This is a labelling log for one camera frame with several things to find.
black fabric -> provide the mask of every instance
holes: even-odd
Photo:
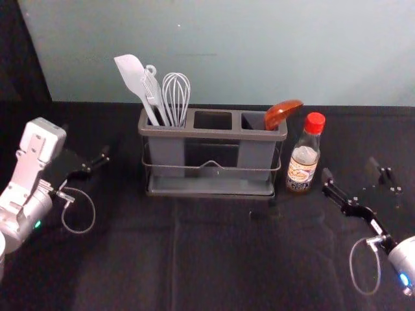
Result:
[[[121,137],[111,163],[82,185],[97,206],[94,230],[66,233],[57,205],[41,229],[7,257],[1,295],[11,310],[413,310],[384,254],[379,292],[363,297],[352,286],[350,249],[372,236],[362,220],[343,217],[318,181],[301,196],[283,187],[304,116],[317,110],[327,117],[317,176],[329,167],[353,193],[366,185],[364,164],[375,156],[396,171],[403,205],[413,209],[412,108],[302,109],[289,119],[278,196],[260,202],[145,196],[136,105],[56,103],[20,114],[19,107],[2,106],[8,108],[1,111],[0,130],[10,136],[2,141],[2,189],[31,118],[67,123],[67,147],[85,157]],[[249,221],[250,211],[266,213],[270,207],[273,220]],[[400,226],[413,224],[403,218]],[[355,270],[362,287],[374,286],[375,261],[367,249],[358,250]]]
[[[17,0],[0,0],[0,100],[51,100]]]

led light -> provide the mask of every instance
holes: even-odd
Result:
[[[399,274],[399,278],[401,279],[402,283],[405,286],[408,286],[409,285],[408,277],[405,274],[403,274],[403,273]]]

gray utensil holder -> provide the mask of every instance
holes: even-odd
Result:
[[[141,111],[147,192],[152,195],[274,195],[287,124],[266,131],[263,111],[187,110],[185,126],[153,126]]]

wire whisk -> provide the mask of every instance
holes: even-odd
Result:
[[[189,79],[182,73],[168,73],[163,79],[161,92],[170,124],[184,126],[191,92]]]

sauce bottle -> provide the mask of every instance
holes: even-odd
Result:
[[[320,136],[326,118],[318,112],[308,114],[304,131],[292,151],[287,173],[287,188],[294,192],[305,192],[311,182],[320,159]]]

